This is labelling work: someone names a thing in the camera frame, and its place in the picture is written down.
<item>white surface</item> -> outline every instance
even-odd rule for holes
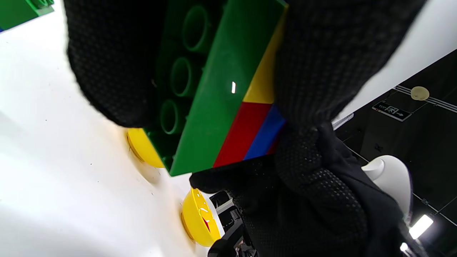
[[[397,203],[404,217],[409,218],[411,207],[411,180],[406,165],[398,158],[383,155],[362,167],[367,176]]]
[[[204,256],[179,219],[187,177],[135,163],[122,131],[83,99],[55,7],[0,34],[0,256]],[[431,0],[341,116],[454,50],[456,11],[455,0]]]

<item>green lego brick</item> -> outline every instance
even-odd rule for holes
[[[145,132],[170,175],[213,166],[284,8],[169,1],[154,81],[160,113]]]
[[[54,0],[0,0],[0,27],[7,30],[53,12],[53,4]]]

